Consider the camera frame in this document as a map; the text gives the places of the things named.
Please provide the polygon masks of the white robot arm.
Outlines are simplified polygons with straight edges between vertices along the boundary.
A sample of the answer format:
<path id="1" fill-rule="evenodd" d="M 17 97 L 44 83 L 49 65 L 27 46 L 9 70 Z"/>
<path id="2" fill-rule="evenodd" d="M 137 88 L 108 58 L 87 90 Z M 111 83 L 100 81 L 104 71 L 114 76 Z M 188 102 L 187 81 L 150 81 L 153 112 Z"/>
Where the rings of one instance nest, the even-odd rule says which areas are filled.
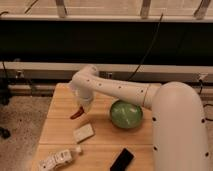
<path id="1" fill-rule="evenodd" d="M 149 109 L 154 171 L 213 171 L 204 107 L 191 86 L 178 81 L 152 84 L 105 79 L 94 65 L 77 71 L 69 86 L 86 111 L 94 92 Z"/>

